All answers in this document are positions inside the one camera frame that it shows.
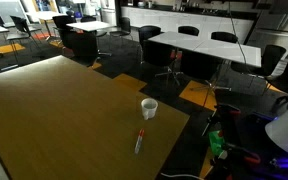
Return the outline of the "green clamp tool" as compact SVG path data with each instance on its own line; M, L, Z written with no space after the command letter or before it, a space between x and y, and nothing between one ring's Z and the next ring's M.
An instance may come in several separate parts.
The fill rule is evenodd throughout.
M210 141L210 147L211 151L215 156L219 156L223 149L222 145L224 144L224 138L223 133L221 130L218 131L212 131L209 133L209 141Z

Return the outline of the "small white square table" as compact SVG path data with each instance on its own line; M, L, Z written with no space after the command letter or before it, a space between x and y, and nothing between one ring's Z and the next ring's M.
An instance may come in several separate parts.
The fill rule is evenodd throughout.
M111 24L101 21L90 21L90 22L69 23L68 26L79 30L91 32L100 29L110 28Z

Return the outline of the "black chair front small table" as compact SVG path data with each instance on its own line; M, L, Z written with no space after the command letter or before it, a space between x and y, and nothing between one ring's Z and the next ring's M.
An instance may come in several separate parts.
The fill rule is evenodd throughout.
M73 52L71 59L86 67L91 67L100 58L97 38L93 33L77 33L59 29L65 48Z

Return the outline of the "black chair far right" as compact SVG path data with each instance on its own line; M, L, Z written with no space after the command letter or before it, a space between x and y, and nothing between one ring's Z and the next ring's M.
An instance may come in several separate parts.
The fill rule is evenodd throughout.
M230 43L237 43L238 42L238 37L232 33L228 32L213 32L211 34L211 38L213 40L219 40L219 41L225 41L225 42L230 42Z

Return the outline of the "red and white marker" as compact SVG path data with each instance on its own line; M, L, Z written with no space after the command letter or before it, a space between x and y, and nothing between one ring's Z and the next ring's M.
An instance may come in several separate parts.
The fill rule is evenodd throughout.
M144 129L141 129L140 132L139 132L139 135L138 135L138 138L137 138L137 142L136 142L136 145L135 145L135 149L134 149L134 153L135 154L139 153L139 150L140 150L140 147L141 147L141 143L142 143L142 140L143 140L143 136L144 136L144 132L145 132Z

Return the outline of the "black chair far left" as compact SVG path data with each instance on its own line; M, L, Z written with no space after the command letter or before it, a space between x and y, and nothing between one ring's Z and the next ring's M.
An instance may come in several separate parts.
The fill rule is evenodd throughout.
M34 45L38 50L41 50L40 46L37 44L36 40L32 37L31 31L29 30L27 21L23 18L12 16L15 27L17 29L16 33L8 33L6 40L10 43L13 54L16 57L18 55L17 48L15 46L16 40L30 39L33 41Z

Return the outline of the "black chair near long table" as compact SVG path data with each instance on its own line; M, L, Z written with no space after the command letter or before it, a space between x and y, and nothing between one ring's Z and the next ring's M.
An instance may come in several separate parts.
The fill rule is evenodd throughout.
M151 37L157 36L161 33L161 28L153 25L142 26L138 29L139 47L143 46L143 42Z

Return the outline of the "white ceramic cup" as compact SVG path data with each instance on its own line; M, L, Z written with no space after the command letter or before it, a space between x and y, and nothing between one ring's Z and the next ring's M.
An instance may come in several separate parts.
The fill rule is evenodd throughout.
M158 108L158 102L152 98L143 99L141 102L142 115L145 120L155 116Z

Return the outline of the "black chair far middle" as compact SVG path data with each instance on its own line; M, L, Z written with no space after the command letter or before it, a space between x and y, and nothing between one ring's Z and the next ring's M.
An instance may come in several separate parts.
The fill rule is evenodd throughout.
M179 33L188 34L188 35L199 35L199 30L193 26L180 26L178 28Z

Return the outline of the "long white dining table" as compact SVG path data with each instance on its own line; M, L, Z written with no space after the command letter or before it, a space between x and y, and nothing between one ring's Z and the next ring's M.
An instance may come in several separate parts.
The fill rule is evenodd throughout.
M198 36L172 31L153 36L149 38L149 41L171 45L232 62L245 63L253 67L261 66L261 49L257 47L213 39L202 40Z

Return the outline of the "black chair behind small table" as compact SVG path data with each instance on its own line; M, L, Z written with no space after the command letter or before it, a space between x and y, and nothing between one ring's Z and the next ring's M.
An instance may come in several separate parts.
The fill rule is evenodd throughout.
M109 32L109 40L112 40L113 38L123 40L126 36L132 37L130 19L128 17L121 17L119 19L119 29Z

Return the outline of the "black tripod clamp with red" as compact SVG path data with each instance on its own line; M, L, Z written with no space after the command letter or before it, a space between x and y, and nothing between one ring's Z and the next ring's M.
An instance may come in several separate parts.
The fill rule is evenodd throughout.
M240 138L237 134L235 121L241 111L228 104L218 104L214 106L215 111L207 118L207 124L202 132L203 136L208 136L212 131L221 130L224 144L222 153L210 160L211 167L205 175L206 180L233 180L231 163L241 163L242 167L258 165L261 162L260 156L241 146Z

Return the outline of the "black chair right side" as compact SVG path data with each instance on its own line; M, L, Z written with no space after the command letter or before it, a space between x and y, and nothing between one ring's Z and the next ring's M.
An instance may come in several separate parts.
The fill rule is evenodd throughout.
M249 85L252 85L255 78L264 79L270 76L285 52L286 49L282 46L267 45L260 59L260 67L248 65L246 59L243 59L242 63L232 62L230 68L237 73L249 76L251 78Z

